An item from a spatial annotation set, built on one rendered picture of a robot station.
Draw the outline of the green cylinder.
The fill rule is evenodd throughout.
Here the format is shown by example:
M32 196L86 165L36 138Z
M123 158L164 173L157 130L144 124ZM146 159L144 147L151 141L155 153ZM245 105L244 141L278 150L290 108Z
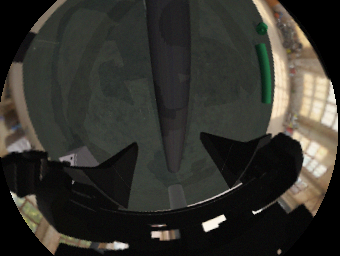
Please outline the green cylinder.
M262 78L262 103L271 103L271 68L270 62L268 62L268 52L266 51L266 46L263 43L255 44L256 55L258 55L259 66L260 66L260 78Z
M256 26L256 32L258 32L259 35L264 35L267 32L267 24L264 22L260 22L258 26Z

